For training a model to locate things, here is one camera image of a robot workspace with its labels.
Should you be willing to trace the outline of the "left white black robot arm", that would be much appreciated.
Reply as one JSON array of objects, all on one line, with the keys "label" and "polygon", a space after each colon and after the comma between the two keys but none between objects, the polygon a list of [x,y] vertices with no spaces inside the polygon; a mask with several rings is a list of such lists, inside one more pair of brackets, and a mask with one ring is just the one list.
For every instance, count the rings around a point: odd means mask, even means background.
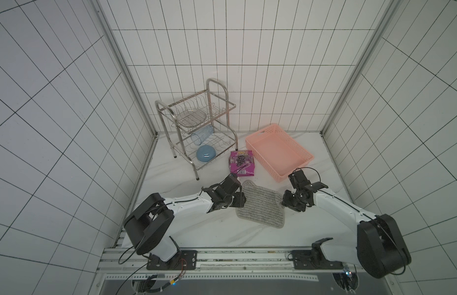
[{"label": "left white black robot arm", "polygon": [[153,193],[125,218],[123,227],[137,255],[153,254],[168,262],[179,251],[173,239],[176,232],[213,211],[243,208],[246,200],[240,188],[232,194],[220,188],[204,188],[196,194],[167,199]]}]

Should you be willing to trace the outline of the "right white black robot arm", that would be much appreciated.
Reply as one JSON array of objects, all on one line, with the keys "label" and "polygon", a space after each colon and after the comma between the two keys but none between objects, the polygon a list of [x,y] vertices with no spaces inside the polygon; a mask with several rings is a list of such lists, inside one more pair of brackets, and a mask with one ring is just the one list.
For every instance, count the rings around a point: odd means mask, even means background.
[{"label": "right white black robot arm", "polygon": [[412,257],[392,216],[376,215],[326,191],[322,182],[286,190],[282,205],[297,212],[318,207],[339,220],[350,231],[343,237],[325,237],[309,250],[292,251],[296,269],[333,269],[352,264],[381,279],[402,275]]}]

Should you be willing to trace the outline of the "grey striped square dishcloth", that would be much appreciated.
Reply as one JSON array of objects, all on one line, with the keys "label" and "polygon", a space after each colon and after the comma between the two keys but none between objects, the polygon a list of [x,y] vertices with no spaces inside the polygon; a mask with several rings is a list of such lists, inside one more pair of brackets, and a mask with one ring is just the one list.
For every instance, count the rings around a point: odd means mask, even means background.
[{"label": "grey striped square dishcloth", "polygon": [[246,202],[242,208],[236,209],[237,217],[276,229],[284,227],[285,213],[280,193],[258,186],[250,180],[242,184],[242,192]]}]

